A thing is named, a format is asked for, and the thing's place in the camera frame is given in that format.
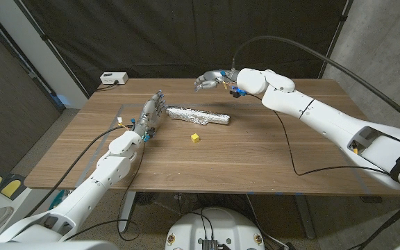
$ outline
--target concrete wall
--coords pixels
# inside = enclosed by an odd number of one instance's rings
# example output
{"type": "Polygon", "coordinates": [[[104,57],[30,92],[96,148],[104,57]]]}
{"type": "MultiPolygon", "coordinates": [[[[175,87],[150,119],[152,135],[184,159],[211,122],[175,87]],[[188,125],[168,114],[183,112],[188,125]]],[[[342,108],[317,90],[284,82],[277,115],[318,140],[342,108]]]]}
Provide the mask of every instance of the concrete wall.
{"type": "MultiPolygon", "coordinates": [[[[400,105],[400,1],[355,0],[332,59],[357,73],[400,105]]],[[[357,82],[328,66],[370,121],[400,128],[400,114],[357,82]]]]}

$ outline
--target power strip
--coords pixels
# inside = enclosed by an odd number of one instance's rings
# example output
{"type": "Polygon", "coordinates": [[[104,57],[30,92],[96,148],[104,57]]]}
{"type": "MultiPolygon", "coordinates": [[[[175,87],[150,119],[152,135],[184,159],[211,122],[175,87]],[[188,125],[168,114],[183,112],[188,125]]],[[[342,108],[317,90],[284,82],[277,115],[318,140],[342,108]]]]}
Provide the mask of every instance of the power strip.
{"type": "Polygon", "coordinates": [[[118,81],[118,84],[125,84],[129,77],[126,72],[104,72],[100,79],[103,84],[114,84],[115,81],[118,81]]]}

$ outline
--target table leg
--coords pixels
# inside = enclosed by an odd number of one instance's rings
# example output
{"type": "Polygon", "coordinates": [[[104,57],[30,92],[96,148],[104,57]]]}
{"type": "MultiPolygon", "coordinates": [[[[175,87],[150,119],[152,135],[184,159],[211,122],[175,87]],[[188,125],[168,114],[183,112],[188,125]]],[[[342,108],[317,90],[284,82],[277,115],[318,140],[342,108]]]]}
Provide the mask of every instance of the table leg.
{"type": "MultiPolygon", "coordinates": [[[[126,198],[124,200],[124,205],[123,205],[123,210],[120,215],[120,219],[130,219],[132,215],[132,209],[133,209],[133,202],[135,200],[135,194],[137,192],[134,191],[128,191],[126,194],[126,198]]],[[[120,233],[123,233],[127,228],[128,228],[129,222],[119,222],[118,223],[118,231],[120,233]]]]}
{"type": "Polygon", "coordinates": [[[311,240],[316,238],[316,232],[314,231],[314,226],[312,223],[313,221],[311,220],[310,209],[305,196],[295,195],[294,200],[296,201],[297,210],[299,211],[306,237],[311,240]]]}

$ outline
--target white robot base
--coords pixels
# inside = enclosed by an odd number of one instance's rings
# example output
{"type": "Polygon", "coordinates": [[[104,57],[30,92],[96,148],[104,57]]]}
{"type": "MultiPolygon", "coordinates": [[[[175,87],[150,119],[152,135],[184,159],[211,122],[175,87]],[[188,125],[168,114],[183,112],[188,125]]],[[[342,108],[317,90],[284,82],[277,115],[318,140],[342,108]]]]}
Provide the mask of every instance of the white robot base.
{"type": "Polygon", "coordinates": [[[265,243],[257,226],[245,216],[231,209],[212,207],[179,219],[167,234],[165,249],[263,250],[265,243]]]}

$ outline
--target blue connector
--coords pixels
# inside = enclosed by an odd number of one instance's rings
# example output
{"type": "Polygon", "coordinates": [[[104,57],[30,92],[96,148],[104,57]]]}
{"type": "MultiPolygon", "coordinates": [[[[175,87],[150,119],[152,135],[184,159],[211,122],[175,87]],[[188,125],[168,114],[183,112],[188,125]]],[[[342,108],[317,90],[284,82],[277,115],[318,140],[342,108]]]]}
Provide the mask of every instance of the blue connector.
{"type": "Polygon", "coordinates": [[[146,133],[142,136],[143,142],[149,141],[150,136],[146,133]]]}
{"type": "Polygon", "coordinates": [[[231,89],[234,90],[235,92],[239,93],[241,96],[247,95],[247,93],[246,93],[244,90],[241,90],[241,89],[238,88],[238,87],[231,86],[231,89]]]}

